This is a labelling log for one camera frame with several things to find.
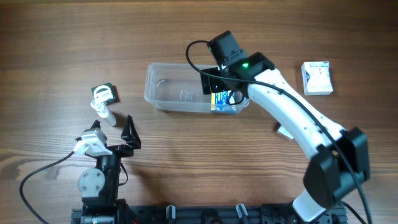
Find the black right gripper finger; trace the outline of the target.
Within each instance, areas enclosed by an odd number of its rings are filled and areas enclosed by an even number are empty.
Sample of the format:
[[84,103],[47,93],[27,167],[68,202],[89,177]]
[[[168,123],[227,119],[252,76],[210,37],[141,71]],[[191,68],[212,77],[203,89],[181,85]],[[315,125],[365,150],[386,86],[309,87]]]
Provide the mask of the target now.
[[[217,67],[207,68],[201,70],[204,73],[208,73],[210,75],[219,76],[220,71]],[[204,95],[210,95],[211,93],[219,93],[221,92],[221,80],[217,78],[210,77],[208,75],[200,74],[201,77],[201,85]]]
[[230,91],[228,95],[229,105],[240,105],[244,101],[244,95],[240,91]]

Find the blue yellow VapoDrops box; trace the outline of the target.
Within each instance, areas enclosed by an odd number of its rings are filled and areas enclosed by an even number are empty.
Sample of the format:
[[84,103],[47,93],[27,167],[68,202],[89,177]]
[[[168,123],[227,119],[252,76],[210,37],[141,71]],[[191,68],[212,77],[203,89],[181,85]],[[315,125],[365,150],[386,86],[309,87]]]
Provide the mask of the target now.
[[211,94],[211,112],[212,113],[236,113],[236,107],[229,105],[235,103],[234,93],[232,91],[222,91]]

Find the white green medicine box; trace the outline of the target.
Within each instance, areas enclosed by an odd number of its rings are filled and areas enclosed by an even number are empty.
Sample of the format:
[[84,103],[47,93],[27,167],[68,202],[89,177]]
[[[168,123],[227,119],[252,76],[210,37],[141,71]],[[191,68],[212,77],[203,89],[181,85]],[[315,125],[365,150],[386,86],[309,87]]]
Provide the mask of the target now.
[[280,134],[281,136],[287,138],[288,140],[293,140],[294,137],[283,127],[279,126],[276,131],[277,134]]

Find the white blue medicine box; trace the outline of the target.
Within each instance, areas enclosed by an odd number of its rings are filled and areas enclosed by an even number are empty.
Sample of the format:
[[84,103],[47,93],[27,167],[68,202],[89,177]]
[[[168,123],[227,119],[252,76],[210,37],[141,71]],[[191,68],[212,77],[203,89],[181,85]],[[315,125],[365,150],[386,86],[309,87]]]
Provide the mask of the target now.
[[328,61],[304,62],[301,70],[305,95],[320,96],[333,92]]

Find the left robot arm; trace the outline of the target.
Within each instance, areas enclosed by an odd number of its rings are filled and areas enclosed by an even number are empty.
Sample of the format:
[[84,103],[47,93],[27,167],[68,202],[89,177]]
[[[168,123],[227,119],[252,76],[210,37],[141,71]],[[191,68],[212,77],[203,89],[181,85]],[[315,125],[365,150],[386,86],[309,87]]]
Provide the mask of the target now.
[[96,166],[85,170],[78,179],[83,207],[72,211],[72,223],[139,222],[126,200],[118,199],[118,189],[123,185],[119,181],[120,172],[126,170],[121,159],[132,157],[134,150],[141,148],[141,140],[130,115],[126,117],[121,139],[124,144],[108,146],[98,120],[76,139],[73,152],[96,159]]

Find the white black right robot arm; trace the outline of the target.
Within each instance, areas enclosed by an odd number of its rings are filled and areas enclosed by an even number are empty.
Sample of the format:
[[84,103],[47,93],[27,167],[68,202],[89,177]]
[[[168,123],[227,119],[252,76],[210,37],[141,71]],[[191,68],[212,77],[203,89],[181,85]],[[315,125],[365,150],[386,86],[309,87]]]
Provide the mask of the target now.
[[366,219],[371,212],[362,185],[370,178],[367,136],[359,128],[345,130],[302,98],[262,53],[247,55],[230,31],[205,42],[217,66],[200,69],[204,94],[241,92],[268,111],[293,136],[309,160],[305,190],[287,207],[287,220],[315,223],[331,214],[357,190]]

